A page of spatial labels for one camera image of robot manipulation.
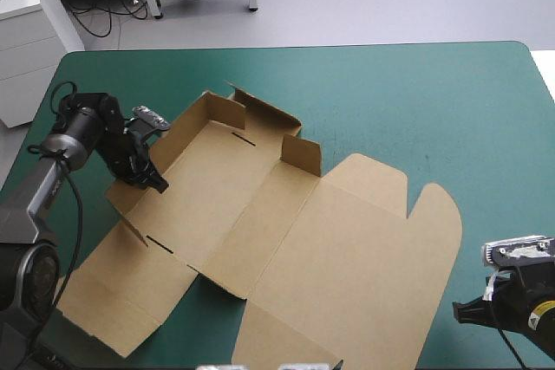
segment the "gray floor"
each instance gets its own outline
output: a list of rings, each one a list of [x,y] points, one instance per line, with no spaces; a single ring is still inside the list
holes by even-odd
[[[518,40],[555,49],[555,0],[246,0],[164,2],[165,17],[116,21],[89,49],[157,49]],[[99,31],[103,15],[88,16]]]

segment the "robotic arm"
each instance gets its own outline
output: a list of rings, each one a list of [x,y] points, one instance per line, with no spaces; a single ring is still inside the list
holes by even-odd
[[[114,97],[78,94],[69,84],[73,93],[53,109],[55,124],[35,146],[42,157],[0,205],[0,370],[16,370],[27,360],[53,309],[60,264],[46,218],[69,172],[82,168],[96,150],[116,178],[158,192],[168,187],[149,157],[147,140],[167,131],[169,123],[144,106],[126,120]],[[52,368],[70,368],[57,366]]]
[[[486,243],[484,264],[494,269],[483,296],[453,303],[459,323],[496,328],[524,369],[503,330],[524,335],[555,360],[555,238],[528,236]]]

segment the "green table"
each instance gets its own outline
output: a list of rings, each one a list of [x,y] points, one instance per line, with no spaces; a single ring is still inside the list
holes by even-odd
[[[76,81],[83,92],[116,95],[124,111],[145,104],[170,120],[205,89],[229,94],[225,81],[232,81],[298,116],[302,135],[322,144],[324,172],[350,153],[371,155],[407,173],[410,206],[424,184],[440,183],[460,207],[464,232],[419,367],[516,367],[495,331],[457,324],[451,302],[482,293],[489,272],[480,260],[484,242],[553,234],[555,107],[522,44],[74,53],[62,60],[52,82],[63,80]],[[25,146],[49,130],[47,104]],[[35,159],[20,152],[3,197]],[[99,157],[75,179],[86,207],[83,259],[118,216],[103,197],[112,178]],[[75,237],[68,187],[49,223],[60,236],[65,267]],[[83,366],[226,362],[243,307],[199,278],[166,324],[127,360],[59,315],[44,336]],[[552,365],[528,341],[512,338],[529,365]]]

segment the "brown cardboard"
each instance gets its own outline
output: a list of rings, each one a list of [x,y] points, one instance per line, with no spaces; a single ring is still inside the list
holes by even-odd
[[[239,89],[203,94],[153,147],[168,190],[108,191],[125,220],[75,272],[61,311],[127,356],[196,270],[248,300],[233,361],[251,370],[414,368],[459,248],[457,207],[431,184],[407,217],[405,174],[363,155],[320,178],[320,146],[299,130]],[[99,311],[114,323],[94,322]]]

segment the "white cabinet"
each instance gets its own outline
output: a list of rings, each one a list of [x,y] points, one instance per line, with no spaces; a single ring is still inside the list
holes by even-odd
[[[0,187],[58,63],[81,50],[60,0],[0,0]]]

